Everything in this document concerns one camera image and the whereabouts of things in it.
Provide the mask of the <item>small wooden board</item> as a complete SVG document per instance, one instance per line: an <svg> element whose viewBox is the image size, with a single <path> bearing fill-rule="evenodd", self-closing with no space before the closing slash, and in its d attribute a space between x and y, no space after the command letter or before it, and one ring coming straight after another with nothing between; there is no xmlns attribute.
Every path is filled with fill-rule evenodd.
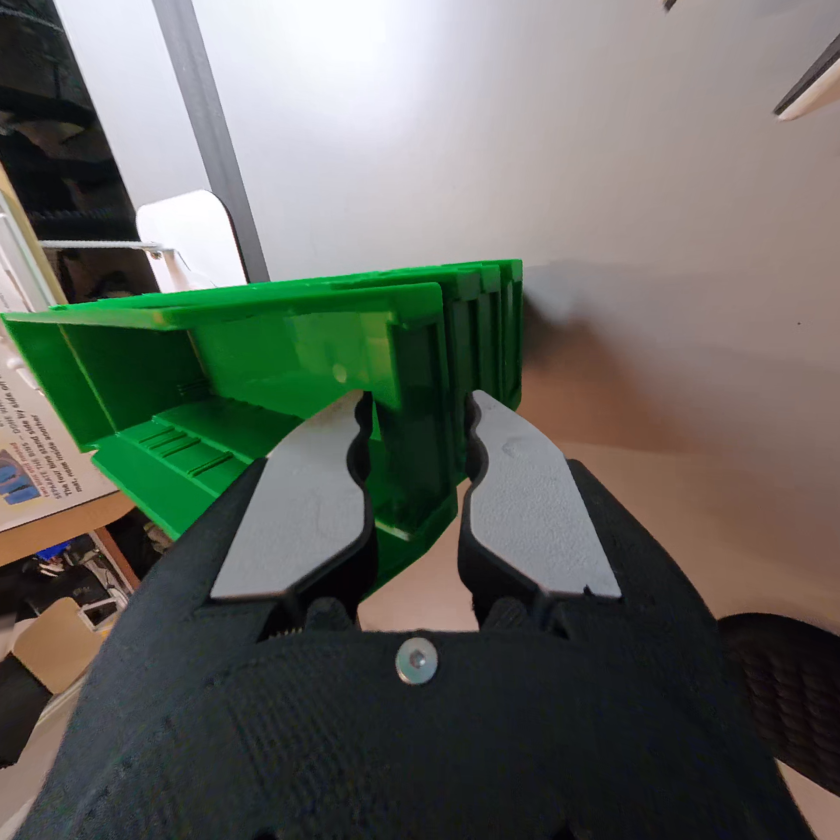
<svg viewBox="0 0 840 840"><path fill-rule="evenodd" d="M57 696L88 670L104 642L71 597L52 603L16 636L11 655Z"/></svg>

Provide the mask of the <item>printed instruction sheet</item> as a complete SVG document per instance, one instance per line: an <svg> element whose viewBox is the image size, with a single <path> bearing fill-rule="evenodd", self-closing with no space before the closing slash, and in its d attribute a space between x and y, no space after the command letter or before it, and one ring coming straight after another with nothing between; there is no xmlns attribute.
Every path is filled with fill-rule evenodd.
<svg viewBox="0 0 840 840"><path fill-rule="evenodd" d="M1 326L1 530L117 490L79 451Z"/></svg>

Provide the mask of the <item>grey desk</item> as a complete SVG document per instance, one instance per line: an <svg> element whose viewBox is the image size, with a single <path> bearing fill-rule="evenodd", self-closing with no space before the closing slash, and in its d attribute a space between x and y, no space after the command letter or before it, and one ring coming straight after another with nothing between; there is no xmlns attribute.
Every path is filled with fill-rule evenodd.
<svg viewBox="0 0 840 840"><path fill-rule="evenodd" d="M56 2L137 206L210 187L152 3ZM520 413L838 633L838 2L193 5L271 279L520 258Z"/></svg>

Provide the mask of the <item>instruction sheet on board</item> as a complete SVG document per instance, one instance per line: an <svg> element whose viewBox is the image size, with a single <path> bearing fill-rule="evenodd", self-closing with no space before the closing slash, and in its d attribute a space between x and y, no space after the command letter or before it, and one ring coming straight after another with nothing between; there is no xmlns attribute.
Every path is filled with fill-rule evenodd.
<svg viewBox="0 0 840 840"><path fill-rule="evenodd" d="M28 224L31 227L5 169L2 169L1 173L2 194L5 193L11 197L14 210L21 212L22 219L18 222L22 226ZM22 311L9 313L25 314ZM94 529L105 527L131 511L133 507L134 504L131 499L117 488L115 492L105 497L85 502L72 509L32 521L24 526L2 531L1 564L8 565L30 554L45 550L53 544L62 543Z"/></svg>

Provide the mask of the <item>blue box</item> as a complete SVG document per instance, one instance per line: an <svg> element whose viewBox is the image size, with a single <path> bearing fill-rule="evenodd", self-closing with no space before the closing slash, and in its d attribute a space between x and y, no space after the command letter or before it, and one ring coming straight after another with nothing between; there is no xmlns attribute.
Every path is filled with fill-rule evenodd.
<svg viewBox="0 0 840 840"><path fill-rule="evenodd" d="M57 576L70 567L81 564L92 545L88 535L83 534L73 540L42 549L36 552L33 558L37 562L40 573Z"/></svg>

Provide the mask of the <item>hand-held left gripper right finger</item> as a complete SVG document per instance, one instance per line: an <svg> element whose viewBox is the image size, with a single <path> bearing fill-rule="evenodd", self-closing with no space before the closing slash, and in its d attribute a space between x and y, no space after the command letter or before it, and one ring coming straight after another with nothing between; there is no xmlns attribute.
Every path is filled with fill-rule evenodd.
<svg viewBox="0 0 840 840"><path fill-rule="evenodd" d="M562 450L489 393L469 392L457 567L480 627L500 600L542 621L560 602L623 594Z"/></svg>

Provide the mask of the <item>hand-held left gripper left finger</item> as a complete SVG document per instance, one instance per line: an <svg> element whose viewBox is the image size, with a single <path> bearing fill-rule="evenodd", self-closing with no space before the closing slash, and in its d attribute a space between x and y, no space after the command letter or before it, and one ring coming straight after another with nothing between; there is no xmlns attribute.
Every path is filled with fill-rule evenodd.
<svg viewBox="0 0 840 840"><path fill-rule="evenodd" d="M265 465L210 593L219 603L273 601L282 624L312 603L357 619L377 576L369 440L373 398L342 395L281 439Z"/></svg>

